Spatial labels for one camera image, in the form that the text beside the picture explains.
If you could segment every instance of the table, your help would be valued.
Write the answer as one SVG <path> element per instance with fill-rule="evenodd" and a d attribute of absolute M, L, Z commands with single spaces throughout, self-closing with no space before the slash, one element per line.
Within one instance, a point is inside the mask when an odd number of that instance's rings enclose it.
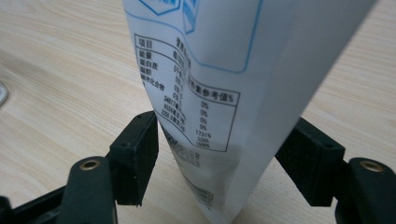
<path fill-rule="evenodd" d="M 381 0 L 303 117 L 346 147 L 396 170 L 396 2 Z M 18 206 L 66 183 L 78 160 L 108 152 L 151 109 L 121 1 L 0 2 L 0 194 Z M 234 223 L 334 223 L 311 208 L 273 160 Z M 160 133 L 143 206 L 120 223 L 207 223 Z"/>

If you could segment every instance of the blue printed graphic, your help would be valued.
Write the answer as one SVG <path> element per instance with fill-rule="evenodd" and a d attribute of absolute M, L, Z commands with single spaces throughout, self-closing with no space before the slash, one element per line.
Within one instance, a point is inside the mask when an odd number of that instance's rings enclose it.
<path fill-rule="evenodd" d="M 157 16 L 161 16 L 180 8 L 180 0 L 139 0 Z"/>
<path fill-rule="evenodd" d="M 186 34 L 194 31 L 199 0 L 184 0 L 183 3 L 183 19 L 184 30 Z"/>

